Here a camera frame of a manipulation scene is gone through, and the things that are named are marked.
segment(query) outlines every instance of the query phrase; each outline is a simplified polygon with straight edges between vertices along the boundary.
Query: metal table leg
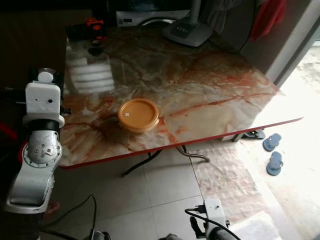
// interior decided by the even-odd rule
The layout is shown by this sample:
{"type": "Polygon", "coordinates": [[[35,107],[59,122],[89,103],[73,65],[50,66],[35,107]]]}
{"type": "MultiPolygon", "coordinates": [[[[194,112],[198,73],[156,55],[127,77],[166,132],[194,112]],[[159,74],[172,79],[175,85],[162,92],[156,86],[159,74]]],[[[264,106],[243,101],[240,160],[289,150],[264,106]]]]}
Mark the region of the metal table leg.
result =
{"type": "Polygon", "coordinates": [[[137,163],[136,165],[133,165],[132,167],[130,167],[127,171],[125,171],[124,173],[121,174],[122,177],[125,177],[126,175],[128,175],[129,173],[131,173],[133,170],[137,169],[138,167],[150,162],[152,159],[154,159],[156,156],[159,155],[159,153],[161,153],[162,150],[156,151],[153,155],[151,155],[150,153],[148,153],[148,158],[146,160],[143,160],[139,163],[137,163]]]}
{"type": "Polygon", "coordinates": [[[199,155],[199,154],[191,154],[191,153],[187,153],[187,149],[186,147],[183,145],[182,146],[183,150],[182,151],[179,147],[176,147],[176,149],[178,150],[179,153],[181,153],[184,156],[187,157],[191,157],[191,158],[199,158],[199,159],[204,159],[207,163],[210,163],[210,159],[204,155],[199,155]]]}
{"type": "Polygon", "coordinates": [[[244,133],[238,133],[238,134],[234,135],[234,137],[232,138],[231,141],[238,142],[242,138],[243,135],[244,135],[244,133]]]}

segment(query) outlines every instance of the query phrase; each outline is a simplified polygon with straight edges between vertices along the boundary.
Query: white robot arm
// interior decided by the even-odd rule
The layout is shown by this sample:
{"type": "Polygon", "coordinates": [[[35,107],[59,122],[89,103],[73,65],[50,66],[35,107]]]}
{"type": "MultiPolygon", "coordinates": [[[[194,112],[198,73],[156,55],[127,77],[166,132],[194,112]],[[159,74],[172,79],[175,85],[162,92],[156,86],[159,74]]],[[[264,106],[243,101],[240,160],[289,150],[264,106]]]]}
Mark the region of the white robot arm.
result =
{"type": "Polygon", "coordinates": [[[208,198],[204,200],[204,204],[196,208],[186,209],[185,213],[191,215],[190,224],[197,239],[207,240],[240,240],[240,238],[231,232],[228,227],[229,221],[226,220],[225,212],[219,198],[208,198]],[[194,214],[206,214],[206,218],[194,214]],[[198,226],[196,218],[205,221],[205,232],[202,232],[198,226]]]}
{"type": "Polygon", "coordinates": [[[65,124],[61,115],[63,77],[50,68],[38,71],[37,79],[25,88],[26,115],[23,124],[29,139],[22,150],[22,165],[8,193],[4,209],[17,214],[46,211],[54,170],[62,157],[59,132],[65,124]]]}

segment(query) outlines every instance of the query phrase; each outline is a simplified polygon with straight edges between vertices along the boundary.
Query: marble tabletop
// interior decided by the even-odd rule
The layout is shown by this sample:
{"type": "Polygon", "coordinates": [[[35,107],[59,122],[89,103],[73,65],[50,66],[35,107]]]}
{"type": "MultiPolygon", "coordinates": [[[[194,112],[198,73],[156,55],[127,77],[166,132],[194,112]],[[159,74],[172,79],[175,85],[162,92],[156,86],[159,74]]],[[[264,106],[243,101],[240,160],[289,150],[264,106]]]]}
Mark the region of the marble tabletop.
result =
{"type": "Polygon", "coordinates": [[[115,28],[103,52],[68,43],[60,141],[61,167],[73,168],[301,119],[298,105],[237,54],[209,43],[190,48],[160,28],[115,28]],[[143,134],[121,126],[117,111],[133,98],[152,100],[159,124],[143,134]]]}

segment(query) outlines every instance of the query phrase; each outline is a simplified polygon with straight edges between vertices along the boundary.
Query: plastic container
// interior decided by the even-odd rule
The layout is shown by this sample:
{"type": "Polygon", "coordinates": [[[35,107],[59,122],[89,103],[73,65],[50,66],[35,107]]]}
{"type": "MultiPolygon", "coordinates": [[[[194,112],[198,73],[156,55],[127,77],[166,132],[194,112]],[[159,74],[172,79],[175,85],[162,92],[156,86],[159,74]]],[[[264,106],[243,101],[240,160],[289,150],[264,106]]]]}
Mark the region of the plastic container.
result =
{"type": "Polygon", "coordinates": [[[134,98],[119,108],[118,118],[126,129],[136,134],[142,134],[157,126],[159,110],[150,100],[134,98]]]}

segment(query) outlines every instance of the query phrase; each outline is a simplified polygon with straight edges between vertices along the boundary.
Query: red object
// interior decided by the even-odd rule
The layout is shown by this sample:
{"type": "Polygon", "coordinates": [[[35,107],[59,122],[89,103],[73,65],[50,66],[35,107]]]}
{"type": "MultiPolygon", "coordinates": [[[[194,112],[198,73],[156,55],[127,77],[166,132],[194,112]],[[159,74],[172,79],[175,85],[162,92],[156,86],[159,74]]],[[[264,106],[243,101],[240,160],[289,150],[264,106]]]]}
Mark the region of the red object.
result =
{"type": "Polygon", "coordinates": [[[88,28],[92,29],[94,39],[96,40],[107,39],[105,22],[103,20],[98,20],[95,17],[89,17],[85,20],[85,24],[88,28]]]}
{"type": "Polygon", "coordinates": [[[27,145],[28,144],[28,141],[24,141],[23,143],[22,143],[22,145],[20,146],[20,148],[19,148],[19,151],[18,151],[18,161],[19,161],[19,163],[20,164],[22,164],[22,151],[24,150],[24,147],[25,147],[25,145],[27,145]]]}
{"type": "Polygon", "coordinates": [[[268,0],[259,10],[250,34],[250,41],[256,41],[267,35],[275,24],[281,22],[285,15],[287,0],[268,0]]]}
{"type": "MultiPolygon", "coordinates": [[[[10,139],[12,139],[14,142],[18,141],[18,134],[3,122],[0,122],[0,132],[3,132],[10,139]]],[[[20,164],[22,164],[22,151],[27,143],[28,143],[27,141],[24,141],[24,143],[21,145],[21,147],[18,151],[17,158],[18,158],[18,161],[20,164]]]]}
{"type": "Polygon", "coordinates": [[[5,123],[0,122],[0,132],[3,132],[14,142],[18,140],[18,135],[15,131],[13,131],[10,127],[8,127],[5,123]]]}

